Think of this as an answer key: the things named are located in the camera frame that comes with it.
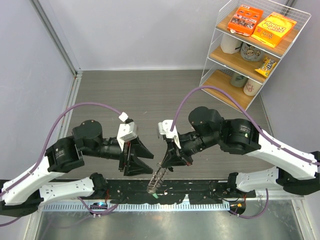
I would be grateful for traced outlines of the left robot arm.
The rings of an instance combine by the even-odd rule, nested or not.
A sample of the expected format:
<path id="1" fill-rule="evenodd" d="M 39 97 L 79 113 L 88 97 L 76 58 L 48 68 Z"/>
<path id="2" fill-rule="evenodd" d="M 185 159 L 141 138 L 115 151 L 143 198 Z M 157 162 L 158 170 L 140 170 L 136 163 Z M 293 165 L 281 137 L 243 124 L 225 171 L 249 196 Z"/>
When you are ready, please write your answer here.
<path id="1" fill-rule="evenodd" d="M 39 165 L 33 165 L 22 182 L 1 180 L 0 214 L 20 218 L 36 212 L 46 204 L 77 197 L 101 199 L 109 185 L 100 173 L 80 180 L 53 184 L 52 180 L 84 166 L 84 157 L 119 162 L 124 176 L 152 174 L 153 169 L 142 161 L 154 155 L 141 142 L 133 121 L 121 124 L 116 137 L 104 138 L 102 125 L 86 120 L 72 129 L 72 135 L 59 139 L 46 149 Z"/>

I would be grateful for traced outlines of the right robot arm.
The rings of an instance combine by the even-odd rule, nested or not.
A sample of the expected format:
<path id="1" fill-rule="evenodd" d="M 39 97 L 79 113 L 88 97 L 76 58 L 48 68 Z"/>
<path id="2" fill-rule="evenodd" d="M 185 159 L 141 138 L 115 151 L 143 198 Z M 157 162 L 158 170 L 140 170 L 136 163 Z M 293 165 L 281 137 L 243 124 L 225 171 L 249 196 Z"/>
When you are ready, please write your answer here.
<path id="1" fill-rule="evenodd" d="M 232 197 L 260 189 L 282 189 L 306 196 L 320 190 L 318 163 L 320 153 L 306 153 L 274 139 L 265 130 L 246 119 L 224 119 L 217 110 L 199 106 L 188 121 L 193 131 L 178 133 L 170 119 L 158 123 L 158 133 L 167 144 L 161 167 L 190 166 L 192 156 L 219 146 L 231 155 L 255 157 L 273 166 L 266 170 L 229 174 L 226 191 Z"/>

